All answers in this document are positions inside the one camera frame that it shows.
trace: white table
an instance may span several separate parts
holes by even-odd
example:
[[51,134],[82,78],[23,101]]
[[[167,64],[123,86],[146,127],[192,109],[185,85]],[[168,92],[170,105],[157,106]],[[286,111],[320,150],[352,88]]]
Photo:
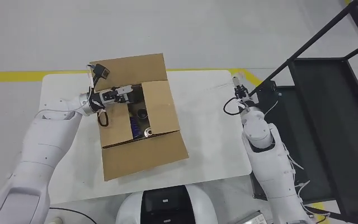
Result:
[[[104,182],[97,117],[83,117],[73,145],[49,185],[52,204],[248,175],[240,116],[224,114],[233,96],[228,71],[167,72],[186,160]],[[87,74],[51,74],[43,79],[40,109],[51,100],[88,90]],[[235,111],[235,104],[228,110]]]

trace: black cable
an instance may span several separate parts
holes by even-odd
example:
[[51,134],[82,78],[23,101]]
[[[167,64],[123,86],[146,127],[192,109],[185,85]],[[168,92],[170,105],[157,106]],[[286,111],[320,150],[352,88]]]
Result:
[[227,112],[226,111],[226,106],[232,101],[232,100],[234,100],[234,99],[237,99],[236,97],[233,97],[233,98],[231,98],[230,100],[228,100],[226,103],[225,103],[225,105],[224,105],[224,107],[223,107],[223,110],[224,110],[224,112],[226,113],[226,114],[228,114],[228,115],[238,115],[238,114],[240,114],[241,112],[242,112],[242,110],[240,111],[239,110],[239,112],[237,112],[237,113],[230,113],[230,112]]
[[326,220],[326,219],[327,219],[327,216],[324,216],[324,218],[323,218],[322,220],[316,222],[315,224],[319,224],[319,223],[323,222],[323,221]]
[[50,207],[50,209],[56,209],[56,210],[64,210],[64,211],[68,211],[68,212],[74,212],[77,214],[81,214],[83,216],[86,216],[89,220],[91,220],[94,224],[97,224],[97,222],[95,222],[90,216],[83,214],[82,212],[78,212],[76,210],[72,210],[72,209],[68,209],[68,208],[56,208],[56,207]]
[[97,113],[97,119],[98,119],[98,123],[100,124],[100,126],[102,127],[107,127],[109,125],[109,120],[108,120],[108,114],[106,111],[103,112],[106,116],[106,123],[103,124],[102,121],[101,121],[101,118],[100,118],[100,113]]

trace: cardboard box flap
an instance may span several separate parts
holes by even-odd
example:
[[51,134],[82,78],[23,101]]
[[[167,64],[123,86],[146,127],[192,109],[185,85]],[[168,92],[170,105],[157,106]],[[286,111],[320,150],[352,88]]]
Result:
[[101,64],[110,71],[108,79],[101,78],[98,81],[96,91],[105,90],[113,86],[167,80],[163,54],[99,60],[91,62],[91,64]]
[[[109,121],[108,126],[100,126],[102,147],[132,140],[133,135],[130,128],[127,104],[113,104],[113,106],[107,108],[107,114]],[[101,114],[100,118],[104,123],[104,113]]]
[[105,181],[188,158],[180,131],[102,150]]
[[179,122],[169,82],[143,82],[142,88],[153,134],[179,130]]

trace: yellow tape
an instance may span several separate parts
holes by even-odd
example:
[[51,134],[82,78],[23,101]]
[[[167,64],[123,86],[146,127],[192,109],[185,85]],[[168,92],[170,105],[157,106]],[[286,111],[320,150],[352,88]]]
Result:
[[[310,206],[313,208],[324,210],[324,205],[322,202],[314,203],[314,204],[311,204]],[[324,216],[320,216],[320,215],[315,215],[315,217],[317,219],[317,222],[324,219]],[[326,219],[323,222],[320,222],[319,224],[329,224],[329,220]]]
[[0,82],[39,82],[48,74],[86,73],[83,71],[33,71],[33,72],[0,72]]
[[[241,73],[255,86],[261,83],[256,76],[244,68],[184,68],[184,69],[168,69],[167,71],[207,71],[207,70],[228,70],[231,74]],[[39,82],[42,81],[47,74],[79,74],[86,73],[81,71],[33,71],[33,72],[0,72],[0,82]]]

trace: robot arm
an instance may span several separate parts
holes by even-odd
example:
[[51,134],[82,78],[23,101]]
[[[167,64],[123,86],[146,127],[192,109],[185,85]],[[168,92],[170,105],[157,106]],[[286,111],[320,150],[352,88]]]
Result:
[[40,110],[32,121],[23,141],[21,160],[0,191],[0,223],[44,223],[50,206],[50,179],[70,149],[82,116],[111,104],[132,103],[134,96],[140,95],[136,91],[140,90],[135,86],[96,93],[92,88],[71,101],[48,102],[46,109]]
[[234,78],[235,95],[241,109],[242,139],[252,171],[270,204],[275,224],[314,223],[302,207],[294,185],[295,169],[274,124],[267,124],[264,113],[248,96],[247,89]]

